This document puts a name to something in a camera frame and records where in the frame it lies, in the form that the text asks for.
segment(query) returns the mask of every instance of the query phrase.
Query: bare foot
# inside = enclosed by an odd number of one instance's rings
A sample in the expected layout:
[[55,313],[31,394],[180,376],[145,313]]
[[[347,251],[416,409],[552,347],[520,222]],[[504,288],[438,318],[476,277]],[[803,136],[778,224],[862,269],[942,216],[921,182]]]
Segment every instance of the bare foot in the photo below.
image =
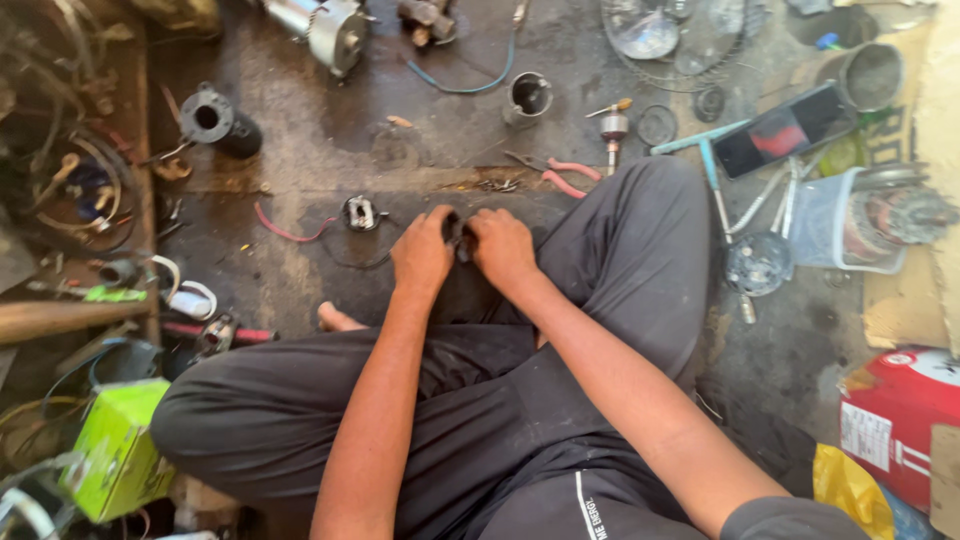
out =
[[356,322],[349,315],[339,311],[332,302],[324,302],[317,308],[322,331],[351,331],[363,330],[369,326]]

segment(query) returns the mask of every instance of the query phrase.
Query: transparent plastic tub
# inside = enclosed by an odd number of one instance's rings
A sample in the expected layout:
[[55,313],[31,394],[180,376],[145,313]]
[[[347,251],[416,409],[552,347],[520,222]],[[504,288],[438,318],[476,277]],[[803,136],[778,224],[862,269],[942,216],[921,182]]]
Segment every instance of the transparent plastic tub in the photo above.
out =
[[880,274],[896,274],[900,271],[906,258],[905,247],[870,265],[846,264],[843,261],[847,201],[856,173],[862,170],[861,167],[855,167],[843,174],[800,184],[789,234],[797,264]]

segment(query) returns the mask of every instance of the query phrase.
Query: pliers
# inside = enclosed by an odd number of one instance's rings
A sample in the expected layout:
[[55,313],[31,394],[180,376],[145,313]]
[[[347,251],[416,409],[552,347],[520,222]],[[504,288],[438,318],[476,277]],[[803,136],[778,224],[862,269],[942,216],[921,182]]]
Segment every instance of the pliers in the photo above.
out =
[[516,152],[511,152],[509,150],[505,150],[503,153],[523,163],[524,165],[530,167],[531,169],[542,171],[543,176],[541,178],[543,178],[544,180],[549,180],[550,182],[556,184],[557,187],[560,188],[560,191],[562,191],[563,193],[566,193],[571,197],[576,197],[577,199],[583,199],[584,197],[587,196],[587,194],[577,189],[576,187],[568,184],[566,180],[564,180],[563,178],[560,177],[559,174],[557,174],[556,171],[578,172],[580,174],[586,175],[588,178],[590,178],[594,182],[599,182],[600,179],[603,178],[603,176],[597,171],[591,169],[590,167],[587,167],[586,165],[582,165],[580,163],[564,163],[564,162],[554,160],[553,158],[550,158],[549,160],[541,160],[540,158],[535,158],[533,156],[529,156],[525,154],[524,155],[517,154]]

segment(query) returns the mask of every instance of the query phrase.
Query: knee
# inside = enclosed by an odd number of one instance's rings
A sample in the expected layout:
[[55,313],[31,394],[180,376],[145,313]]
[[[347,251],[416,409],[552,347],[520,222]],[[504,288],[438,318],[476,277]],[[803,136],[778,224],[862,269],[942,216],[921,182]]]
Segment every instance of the knee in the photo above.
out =
[[150,420],[150,436],[156,450],[174,463],[189,443],[186,433],[190,422],[190,414],[184,410],[182,400],[176,396],[176,392],[174,386],[167,390]]
[[674,184],[702,185],[703,174],[690,161],[673,156],[650,156],[624,163],[627,178],[670,181]]
[[196,365],[171,383],[150,420],[150,436],[161,455],[179,465],[180,458],[210,443],[210,367]]
[[621,166],[621,181],[633,191],[661,193],[688,199],[696,205],[707,203],[707,182],[693,163],[673,156],[651,156]]

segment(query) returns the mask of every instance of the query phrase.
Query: person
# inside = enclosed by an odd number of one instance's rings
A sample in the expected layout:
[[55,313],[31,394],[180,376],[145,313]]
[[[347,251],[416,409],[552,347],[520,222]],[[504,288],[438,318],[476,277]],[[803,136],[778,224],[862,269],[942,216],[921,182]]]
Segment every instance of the person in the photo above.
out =
[[160,452],[243,503],[312,511],[312,540],[866,538],[690,399],[709,211],[689,164],[621,167],[536,251],[479,210],[473,261],[505,298],[484,324],[427,325],[450,212],[394,246],[381,328],[324,304],[333,332],[187,370],[153,417]]

